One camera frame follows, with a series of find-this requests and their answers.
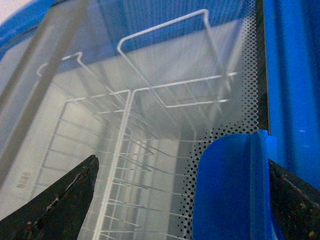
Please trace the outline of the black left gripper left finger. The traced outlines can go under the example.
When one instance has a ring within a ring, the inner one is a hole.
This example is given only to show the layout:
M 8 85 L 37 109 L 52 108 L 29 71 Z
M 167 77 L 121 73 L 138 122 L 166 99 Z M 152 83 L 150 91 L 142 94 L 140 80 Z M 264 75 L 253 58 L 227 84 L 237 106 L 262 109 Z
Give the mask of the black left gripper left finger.
M 90 155 L 0 221 L 2 240 L 76 240 L 93 200 L 99 159 Z

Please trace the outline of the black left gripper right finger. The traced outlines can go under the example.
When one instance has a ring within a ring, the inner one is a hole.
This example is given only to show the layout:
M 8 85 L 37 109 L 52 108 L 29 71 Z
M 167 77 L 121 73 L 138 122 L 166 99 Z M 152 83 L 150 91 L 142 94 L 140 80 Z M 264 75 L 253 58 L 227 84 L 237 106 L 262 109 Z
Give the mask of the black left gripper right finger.
M 269 161 L 271 210 L 281 240 L 320 238 L 320 191 Z

